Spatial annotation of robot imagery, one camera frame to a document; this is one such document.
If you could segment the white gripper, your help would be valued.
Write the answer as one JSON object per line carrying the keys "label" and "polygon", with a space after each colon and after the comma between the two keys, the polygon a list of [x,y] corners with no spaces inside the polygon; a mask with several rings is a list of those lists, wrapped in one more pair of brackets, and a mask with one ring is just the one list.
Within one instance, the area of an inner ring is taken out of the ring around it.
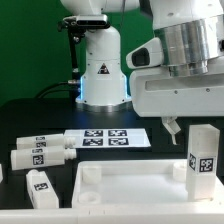
{"label": "white gripper", "polygon": [[130,76],[133,108],[141,117],[162,117],[177,144],[176,117],[224,116],[224,72],[171,77],[162,67],[135,70]]}

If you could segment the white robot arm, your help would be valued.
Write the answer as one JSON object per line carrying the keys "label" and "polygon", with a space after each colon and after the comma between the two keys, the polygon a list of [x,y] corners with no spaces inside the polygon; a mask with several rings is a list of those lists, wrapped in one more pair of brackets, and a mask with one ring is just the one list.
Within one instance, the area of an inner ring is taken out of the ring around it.
{"label": "white robot arm", "polygon": [[224,116],[224,0],[60,0],[86,41],[78,103],[126,102],[177,133],[179,117]]}

